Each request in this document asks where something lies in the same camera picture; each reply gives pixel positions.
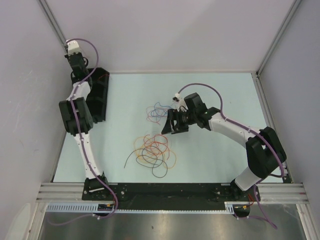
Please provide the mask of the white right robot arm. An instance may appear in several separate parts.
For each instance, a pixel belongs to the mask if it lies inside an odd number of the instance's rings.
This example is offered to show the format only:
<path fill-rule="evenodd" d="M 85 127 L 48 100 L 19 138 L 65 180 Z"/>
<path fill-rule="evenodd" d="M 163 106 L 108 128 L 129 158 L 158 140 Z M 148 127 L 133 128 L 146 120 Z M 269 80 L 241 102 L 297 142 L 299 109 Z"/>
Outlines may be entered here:
<path fill-rule="evenodd" d="M 191 125 L 197 125 L 245 148 L 248 166 L 230 183 L 230 194 L 235 200 L 242 201 L 252 186 L 272 175 L 276 168 L 280 169 L 279 177 L 284 176 L 283 163 L 287 155 L 273 128 L 255 129 L 235 122 L 224 116 L 221 109 L 208 108 L 197 93 L 185 98 L 176 93 L 173 102 L 176 108 L 167 111 L 162 135 L 185 133 Z"/>

